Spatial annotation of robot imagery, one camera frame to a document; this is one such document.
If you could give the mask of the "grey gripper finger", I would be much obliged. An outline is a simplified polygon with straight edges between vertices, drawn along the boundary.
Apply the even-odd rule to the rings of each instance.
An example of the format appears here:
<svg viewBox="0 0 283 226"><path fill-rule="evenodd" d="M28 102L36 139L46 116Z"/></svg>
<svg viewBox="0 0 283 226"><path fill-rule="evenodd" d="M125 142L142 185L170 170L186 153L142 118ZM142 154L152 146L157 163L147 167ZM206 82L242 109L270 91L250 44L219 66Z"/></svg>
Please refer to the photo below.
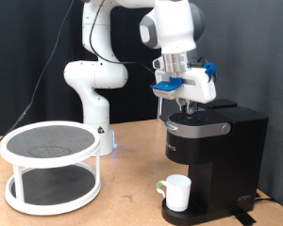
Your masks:
<svg viewBox="0 0 283 226"><path fill-rule="evenodd" d="M188 114L192 114L196 110L197 110L197 103L196 102L192 102L192 101L188 101L187 102L187 107L186 107L186 112Z"/></svg>
<svg viewBox="0 0 283 226"><path fill-rule="evenodd" d="M182 99L182 98L176 98L175 100L176 100L176 102L179 106L179 110L181 112L186 113L187 112L187 102L186 102L186 100Z"/></svg>

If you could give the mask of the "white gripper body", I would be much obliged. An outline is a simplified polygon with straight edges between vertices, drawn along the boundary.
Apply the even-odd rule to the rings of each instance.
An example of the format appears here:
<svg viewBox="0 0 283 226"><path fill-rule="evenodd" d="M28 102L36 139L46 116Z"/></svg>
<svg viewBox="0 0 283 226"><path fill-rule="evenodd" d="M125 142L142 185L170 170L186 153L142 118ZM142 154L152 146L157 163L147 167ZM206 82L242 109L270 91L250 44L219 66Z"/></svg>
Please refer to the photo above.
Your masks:
<svg viewBox="0 0 283 226"><path fill-rule="evenodd" d="M168 100L182 98L202 104L216 97L214 82L204 68L192 68L179 74L156 70L155 76L154 94L158 97Z"/></svg>

